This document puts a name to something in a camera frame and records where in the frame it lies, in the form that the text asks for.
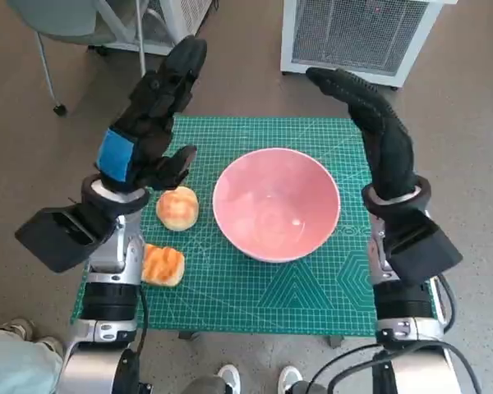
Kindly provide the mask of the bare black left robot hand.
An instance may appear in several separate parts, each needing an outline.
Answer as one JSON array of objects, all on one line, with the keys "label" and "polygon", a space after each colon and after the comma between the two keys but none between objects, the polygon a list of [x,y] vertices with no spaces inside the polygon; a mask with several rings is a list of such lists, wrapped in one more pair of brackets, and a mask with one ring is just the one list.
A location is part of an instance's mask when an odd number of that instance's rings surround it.
[{"label": "bare black left robot hand", "polygon": [[186,178],[196,146],[186,145],[171,156],[165,152],[173,140],[174,116],[191,101],[206,55],[206,41],[188,35],[136,84],[128,106],[107,129],[95,162],[110,190],[172,190]]}]

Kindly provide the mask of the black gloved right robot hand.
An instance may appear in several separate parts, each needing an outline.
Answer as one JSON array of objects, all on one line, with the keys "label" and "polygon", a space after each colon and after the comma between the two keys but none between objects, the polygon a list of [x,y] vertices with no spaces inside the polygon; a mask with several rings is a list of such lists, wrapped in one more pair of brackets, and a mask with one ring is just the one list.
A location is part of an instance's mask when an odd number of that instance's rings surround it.
[{"label": "black gloved right robot hand", "polygon": [[362,133],[376,194],[392,200],[412,193],[417,184],[412,140],[377,88],[343,69],[310,67],[306,77],[322,94],[347,104],[350,118]]}]

